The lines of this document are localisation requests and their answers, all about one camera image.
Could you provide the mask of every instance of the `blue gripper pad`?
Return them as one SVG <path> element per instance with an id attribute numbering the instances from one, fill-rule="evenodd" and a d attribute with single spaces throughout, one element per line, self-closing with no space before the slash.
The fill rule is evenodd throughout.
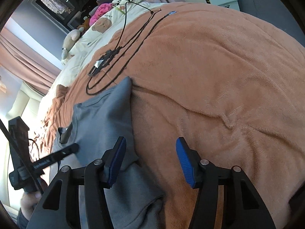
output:
<path id="1" fill-rule="evenodd" d="M 197 151 L 191 150 L 183 137 L 176 141 L 176 152 L 181 164 L 186 182 L 192 187 L 197 188 L 198 163 L 200 156 Z"/>
<path id="2" fill-rule="evenodd" d="M 108 156 L 105 167 L 108 167 L 107 184 L 112 187 L 119 175 L 120 168 L 126 153 L 126 139 L 119 137 L 116 141 L 111 154 Z"/>

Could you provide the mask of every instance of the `silver screw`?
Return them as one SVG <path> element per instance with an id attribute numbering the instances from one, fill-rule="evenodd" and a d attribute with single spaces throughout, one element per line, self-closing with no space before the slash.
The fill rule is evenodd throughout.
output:
<path id="1" fill-rule="evenodd" d="M 94 164 L 95 165 L 100 165 L 100 164 L 102 164 L 103 163 L 103 160 L 101 160 L 101 159 L 96 159 L 96 160 L 94 160 Z"/>
<path id="2" fill-rule="evenodd" d="M 241 169 L 240 167 L 238 167 L 238 166 L 234 166 L 234 167 L 233 167 L 233 171 L 235 171 L 235 172 L 241 172 L 242 169 Z"/>
<path id="3" fill-rule="evenodd" d="M 69 166 L 64 166 L 64 167 L 61 168 L 61 171 L 62 172 L 67 172 L 69 169 L 70 169 Z"/>
<path id="4" fill-rule="evenodd" d="M 209 161 L 208 161 L 207 159 L 201 159 L 201 160 L 200 160 L 200 163 L 201 163 L 202 165 L 208 165 L 208 164 L 209 164 Z"/>

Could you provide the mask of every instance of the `cream leather headboard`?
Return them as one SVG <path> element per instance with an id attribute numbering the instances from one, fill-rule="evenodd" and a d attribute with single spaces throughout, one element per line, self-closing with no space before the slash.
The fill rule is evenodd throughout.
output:
<path id="1" fill-rule="evenodd" d="M 42 95 L 23 82 L 13 107 L 6 114 L 6 119 L 9 121 L 21 116 L 29 128 L 34 128 L 41 99 Z"/>

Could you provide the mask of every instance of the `white bedsheet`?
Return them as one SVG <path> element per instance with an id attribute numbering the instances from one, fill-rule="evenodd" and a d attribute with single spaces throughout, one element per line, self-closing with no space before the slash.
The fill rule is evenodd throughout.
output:
<path id="1" fill-rule="evenodd" d="M 160 7 L 164 3 L 142 2 L 140 4 L 142 6 L 145 6 L 146 8 L 153 9 L 156 7 Z M 113 11 L 113 13 L 115 14 L 116 12 L 121 14 L 120 11 L 115 9 L 112 9 L 111 11 Z M 146 12 L 147 9 L 137 5 L 130 7 L 127 13 L 127 24 L 129 24 L 138 16 Z M 117 30 L 123 28 L 124 20 L 125 20 L 124 15 L 123 14 L 122 16 L 119 15 L 117 16 L 117 18 L 118 20 L 114 21 L 112 26 L 105 33 L 99 33 L 97 37 L 92 40 L 91 43 L 89 42 L 84 44 L 82 43 L 82 48 L 79 48 L 75 52 L 75 55 L 66 63 L 65 67 L 60 72 L 60 74 L 54 81 L 53 85 L 49 89 L 47 95 L 44 96 L 40 102 L 39 111 L 38 111 L 38 119 L 40 121 L 45 118 L 49 107 L 52 105 L 52 99 L 55 98 L 56 96 L 57 85 L 61 84 L 63 86 L 70 86 L 73 83 L 73 81 L 76 79 L 78 74 L 83 70 L 83 68 L 85 68 L 85 66 L 91 61 L 94 53 L 101 47 L 108 44 L 108 42 L 111 40 L 112 36 Z"/>

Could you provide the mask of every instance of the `gray floor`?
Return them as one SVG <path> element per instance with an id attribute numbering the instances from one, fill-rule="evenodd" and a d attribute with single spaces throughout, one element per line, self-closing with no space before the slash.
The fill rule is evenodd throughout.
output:
<path id="1" fill-rule="evenodd" d="M 305 35 L 280 0 L 239 0 L 242 12 L 267 21 L 294 37 L 305 47 Z"/>

